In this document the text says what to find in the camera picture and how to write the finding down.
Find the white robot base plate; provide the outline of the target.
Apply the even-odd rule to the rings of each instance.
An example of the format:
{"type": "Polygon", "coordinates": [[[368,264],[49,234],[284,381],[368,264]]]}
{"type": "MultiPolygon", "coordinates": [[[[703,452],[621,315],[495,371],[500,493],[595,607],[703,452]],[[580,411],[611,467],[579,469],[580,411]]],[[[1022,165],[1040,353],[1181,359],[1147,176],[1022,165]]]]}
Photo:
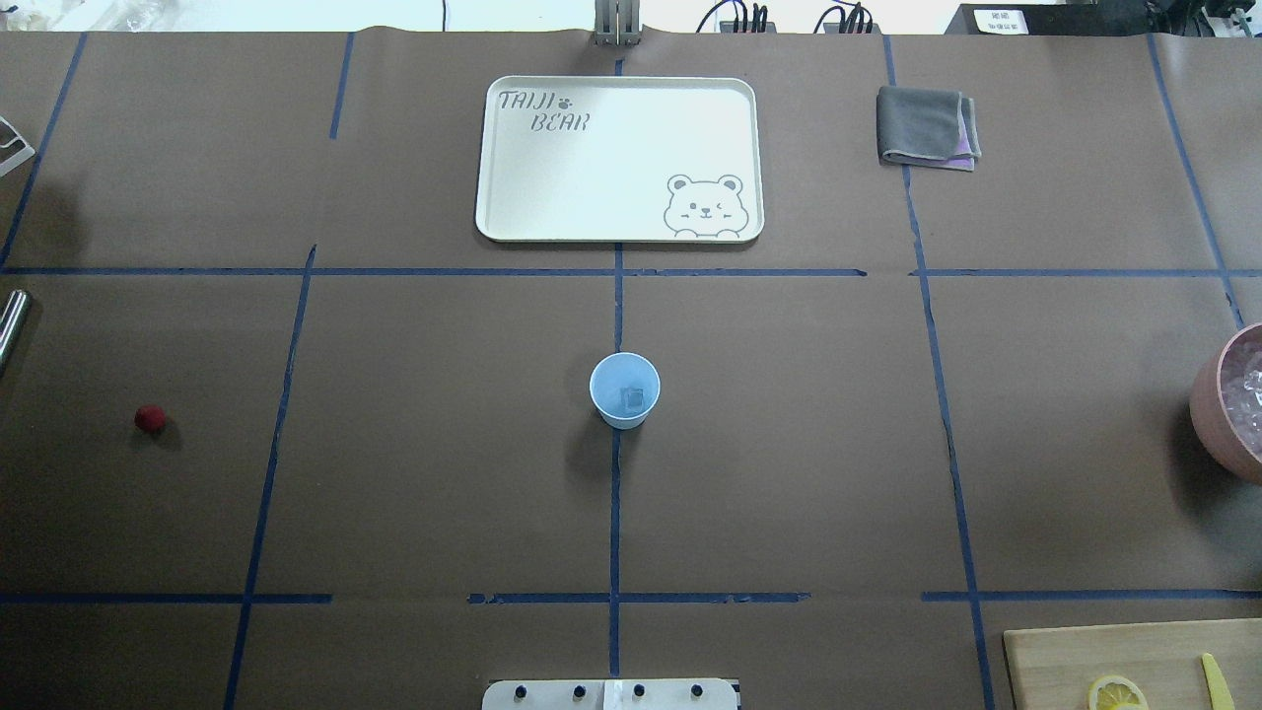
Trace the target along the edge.
{"type": "Polygon", "coordinates": [[[509,678],[486,689],[482,709],[740,709],[729,678],[509,678]]]}

